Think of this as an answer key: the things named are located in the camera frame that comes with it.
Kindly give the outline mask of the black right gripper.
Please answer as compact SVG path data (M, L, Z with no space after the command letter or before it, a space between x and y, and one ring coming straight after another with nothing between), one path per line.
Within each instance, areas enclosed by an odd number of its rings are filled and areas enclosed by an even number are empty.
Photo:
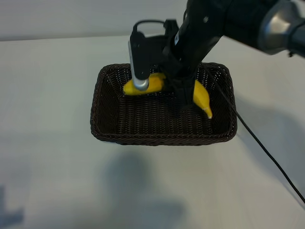
M169 35L167 61L161 65L165 73L165 90L176 92L183 106L193 104L194 72L215 46L214 23L165 23Z

